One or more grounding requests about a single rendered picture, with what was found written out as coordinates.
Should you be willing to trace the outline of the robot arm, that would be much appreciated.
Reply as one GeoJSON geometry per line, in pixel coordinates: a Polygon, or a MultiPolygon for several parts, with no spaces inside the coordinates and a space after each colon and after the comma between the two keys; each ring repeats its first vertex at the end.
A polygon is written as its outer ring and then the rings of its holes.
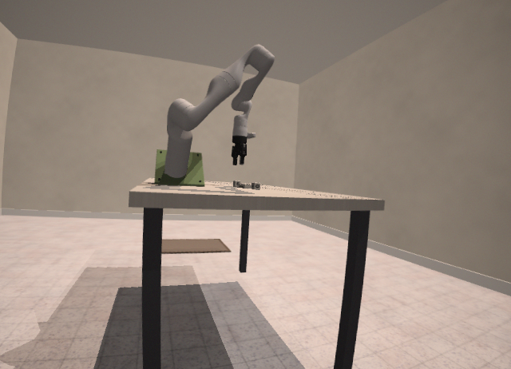
{"type": "Polygon", "coordinates": [[[272,67],[274,60],[274,55],[263,46],[255,45],[211,80],[207,96],[199,105],[194,106],[181,98],[170,105],[167,118],[168,148],[165,174],[174,178],[185,176],[192,145],[191,130],[197,127],[222,101],[237,91],[242,81],[244,68],[249,64],[259,72],[242,84],[240,92],[232,100],[232,108],[235,111],[244,112],[234,117],[232,136],[245,136],[247,139],[256,137],[255,133],[248,133],[247,130],[248,115],[252,107],[250,100],[272,67]]]}

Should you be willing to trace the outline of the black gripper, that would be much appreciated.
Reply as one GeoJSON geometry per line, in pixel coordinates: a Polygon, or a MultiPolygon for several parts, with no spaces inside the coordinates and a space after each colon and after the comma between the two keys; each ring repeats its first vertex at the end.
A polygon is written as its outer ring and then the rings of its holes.
{"type": "Polygon", "coordinates": [[[232,143],[235,143],[235,146],[234,145],[232,146],[233,165],[237,165],[238,155],[240,155],[240,165],[244,165],[244,158],[245,158],[245,156],[247,156],[247,144],[246,144],[247,137],[232,136],[232,143]]]}

